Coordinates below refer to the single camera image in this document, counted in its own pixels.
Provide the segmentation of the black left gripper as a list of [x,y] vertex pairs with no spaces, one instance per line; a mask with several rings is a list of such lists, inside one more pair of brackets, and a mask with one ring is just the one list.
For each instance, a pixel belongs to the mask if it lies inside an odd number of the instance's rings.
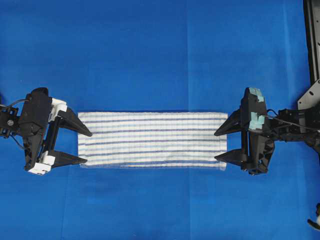
[[60,128],[91,137],[93,133],[63,100],[52,98],[46,87],[34,89],[26,95],[18,120],[19,135],[24,146],[24,170],[44,175],[53,168],[84,164],[88,160],[65,152],[48,150],[42,153],[44,136],[48,124],[60,120]]

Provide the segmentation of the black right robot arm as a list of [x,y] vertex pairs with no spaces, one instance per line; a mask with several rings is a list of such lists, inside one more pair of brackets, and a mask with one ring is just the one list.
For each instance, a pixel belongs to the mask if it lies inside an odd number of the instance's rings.
[[216,137],[241,133],[241,148],[215,159],[237,165],[250,175],[266,174],[275,142],[304,142],[320,151],[320,105],[307,109],[283,109],[274,116],[268,114],[266,101],[260,89],[247,87],[239,109],[235,110],[216,130]]

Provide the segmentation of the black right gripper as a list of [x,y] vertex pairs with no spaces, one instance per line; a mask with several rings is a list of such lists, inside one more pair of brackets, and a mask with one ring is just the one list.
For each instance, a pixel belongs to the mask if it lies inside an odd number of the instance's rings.
[[234,149],[215,156],[214,158],[219,162],[241,166],[247,170],[251,175],[266,174],[268,172],[268,165],[271,156],[275,149],[274,141],[268,137],[270,133],[270,121],[267,117],[267,110],[265,115],[265,123],[262,132],[252,132],[248,130],[249,127],[249,110],[248,110],[248,95],[249,87],[244,91],[244,96],[241,99],[240,108],[235,110],[227,120],[215,131],[216,137],[238,133],[242,130],[248,133],[249,155],[247,161],[244,162],[244,151]]

